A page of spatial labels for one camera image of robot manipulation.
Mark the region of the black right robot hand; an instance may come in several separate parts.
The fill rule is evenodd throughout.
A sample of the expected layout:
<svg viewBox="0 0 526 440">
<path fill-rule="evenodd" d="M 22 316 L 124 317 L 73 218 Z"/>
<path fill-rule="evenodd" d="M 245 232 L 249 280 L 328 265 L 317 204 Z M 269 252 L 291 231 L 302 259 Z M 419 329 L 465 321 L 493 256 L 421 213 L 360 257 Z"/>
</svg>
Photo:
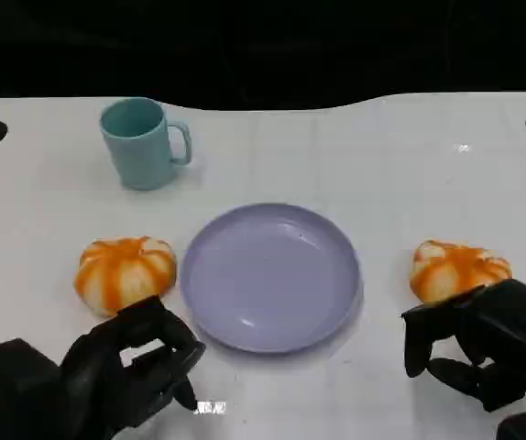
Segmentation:
<svg viewBox="0 0 526 440">
<path fill-rule="evenodd" d="M 402 314 L 409 377 L 428 371 L 493 412 L 526 394 L 526 284 L 479 285 Z"/>
</svg>

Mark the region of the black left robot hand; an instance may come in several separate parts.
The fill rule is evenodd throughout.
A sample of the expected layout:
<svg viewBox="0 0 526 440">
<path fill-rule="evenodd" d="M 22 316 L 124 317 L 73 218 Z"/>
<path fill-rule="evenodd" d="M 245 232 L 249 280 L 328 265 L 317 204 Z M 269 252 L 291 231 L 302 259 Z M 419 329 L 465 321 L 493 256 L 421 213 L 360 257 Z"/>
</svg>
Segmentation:
<svg viewBox="0 0 526 440">
<path fill-rule="evenodd" d="M 204 351 L 204 343 L 156 296 L 97 325 L 60 364 L 65 438 L 111 439 L 172 402 L 195 411 L 188 375 Z"/>
</svg>

